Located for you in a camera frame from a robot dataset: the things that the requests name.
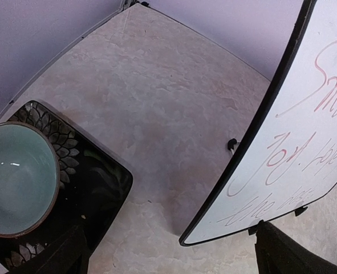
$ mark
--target light blue bowl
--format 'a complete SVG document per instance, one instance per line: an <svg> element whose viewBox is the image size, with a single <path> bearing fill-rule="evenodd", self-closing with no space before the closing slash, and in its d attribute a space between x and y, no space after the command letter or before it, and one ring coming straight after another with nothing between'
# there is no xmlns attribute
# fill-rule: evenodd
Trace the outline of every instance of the light blue bowl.
<svg viewBox="0 0 337 274"><path fill-rule="evenodd" d="M44 135L28 124L0 124L0 237L38 227L58 190L58 160Z"/></svg>

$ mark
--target purple wall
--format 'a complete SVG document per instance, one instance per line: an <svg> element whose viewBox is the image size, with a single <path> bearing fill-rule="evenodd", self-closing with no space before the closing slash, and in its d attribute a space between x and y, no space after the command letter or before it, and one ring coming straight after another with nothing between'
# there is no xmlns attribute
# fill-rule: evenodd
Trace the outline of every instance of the purple wall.
<svg viewBox="0 0 337 274"><path fill-rule="evenodd" d="M303 0L148 0L272 79Z"/></svg>
<svg viewBox="0 0 337 274"><path fill-rule="evenodd" d="M49 61L121 0L0 1L0 112Z"/></svg>

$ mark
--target whiteboard frame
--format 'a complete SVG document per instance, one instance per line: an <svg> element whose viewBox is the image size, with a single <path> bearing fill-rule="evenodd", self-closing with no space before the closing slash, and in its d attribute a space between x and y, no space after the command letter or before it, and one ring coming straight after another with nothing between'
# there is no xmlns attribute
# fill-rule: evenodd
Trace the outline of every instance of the whiteboard frame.
<svg viewBox="0 0 337 274"><path fill-rule="evenodd" d="M270 111L270 109L271 109L271 107L272 107L281 87L282 87L282 84L284 83L284 81L287 77L287 74L290 70L290 67L291 67L291 65L292 65L292 63L293 63L293 61L296 57L296 54L297 54L298 49L301 45L302 39L305 35L308 23L310 21L312 11L314 10L316 1L317 0L304 0L304 2L302 4L302 7L300 9L299 15L298 15L298 19L295 23L293 33L291 34L291 37L290 37L289 42L286 46L285 52L284 52L284 54L281 58L279 66L278 66L278 68L275 72L273 80L271 81L270 86L267 89L266 94L263 97L263 100L262 100L261 104L259 105L259 108L258 108L257 112L255 113L252 122L250 123L250 126L248 127L243 139L241 140L241 143L240 143L237 151L235 152L235 154L231 158L229 164L225 168L223 174L220 176L217 184L214 186L214 188L211 191L211 193L209 194L208 198L205 200L205 202L203 203L203 205L201 206L201 208L197 212L196 216L193 218L191 223L188 225L187 229L181 235L181 237L179 239L179 242L180 242L181 246L190 247L190 246L193 246L193 245L206 243L206 242L217 240L217 239L220 239L220 238L223 238L223 237L231 236L233 234L236 234L236 233L248 230L252 227L255 227L255 225L254 225L252 227L247 227L247 228L241 229L239 231L235 231L235 232L232 232L232 233L229 233L229 234L226 234L226 235L222 235L222 236L219 236L219 237L215 237L215 238L212 238L212 239L209 239L209 240L199 241L199 242L196 242L196 243L190 243L190 244L185 243L185 240L188 238L188 236L191 234L191 232L195 229L196 225L200 222L200 220L204 217L206 212L209 210L210 206L214 203L214 201L216 200L218 195L223 190L223 188L227 185L230 177L232 176L232 174L236 170L237 166L241 162L242 158L246 154L246 151L250 147L252 141L254 140L254 137L256 136L257 132L261 128L263 121L267 117L267 114ZM320 198L315 199L312 202L309 202L305 205L302 205L301 207L305 207L305 206L323 198L336 185L337 185L337 182L334 184L334 186L332 186L332 188L326 194L324 194ZM285 216L289 213L294 212L296 209L293 209L293 210L291 210L291 211L289 211L285 214L282 214L280 216L272 218L268 221L272 221L272 220L275 220L275 219L280 218L282 216Z"/></svg>

